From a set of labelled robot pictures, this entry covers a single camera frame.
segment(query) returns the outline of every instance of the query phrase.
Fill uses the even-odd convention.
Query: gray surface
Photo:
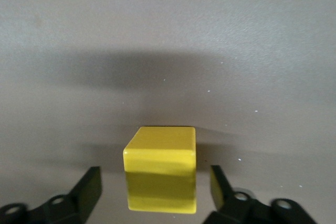
[[[88,223],[201,223],[208,165],[318,223],[336,198],[336,0],[0,0],[0,202],[37,206],[101,165]],[[122,149],[192,125],[195,215],[127,208]]]

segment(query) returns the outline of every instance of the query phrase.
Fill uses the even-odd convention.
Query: cube top face
[[[131,210],[196,212],[193,127],[142,127],[124,149]]]
[[[193,127],[141,127],[127,150],[192,151],[195,147],[195,128]]]

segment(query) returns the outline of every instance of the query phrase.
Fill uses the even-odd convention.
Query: black mechanical part
[[[25,204],[0,208],[0,224],[84,224],[102,192],[100,167],[91,167],[70,193],[28,211]]]
[[[274,199],[266,206],[247,193],[234,191],[222,169],[211,166],[211,194],[217,211],[203,224],[317,224],[290,199]]]

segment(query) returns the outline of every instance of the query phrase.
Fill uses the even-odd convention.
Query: yellow block
[[[123,153],[131,210],[196,212],[193,127],[141,127]]]

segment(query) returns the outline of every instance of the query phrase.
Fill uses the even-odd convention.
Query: round metal bolt
[[[12,208],[9,208],[6,212],[5,212],[5,214],[6,215],[11,215],[11,214],[13,214],[13,213],[15,213],[15,212],[17,212],[17,211],[19,211],[20,210],[20,207],[12,207]]]
[[[57,198],[57,199],[54,199],[51,203],[52,203],[53,205],[56,205],[56,204],[61,203],[63,200],[64,200],[63,198]]]
[[[242,201],[246,201],[248,198],[245,194],[242,193],[236,193],[235,194],[236,199],[242,200]]]
[[[279,207],[285,208],[285,209],[291,209],[292,206],[290,205],[290,203],[288,203],[287,201],[284,200],[278,200],[277,204]]]

